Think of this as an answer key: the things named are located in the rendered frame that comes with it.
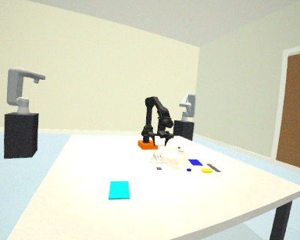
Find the cyan flat square plate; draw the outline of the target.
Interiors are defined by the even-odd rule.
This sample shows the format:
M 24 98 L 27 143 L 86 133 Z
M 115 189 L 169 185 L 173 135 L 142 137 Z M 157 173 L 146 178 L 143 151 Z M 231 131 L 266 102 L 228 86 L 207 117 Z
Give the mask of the cyan flat square plate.
M 130 199 L 129 181 L 110 181 L 109 200 Z

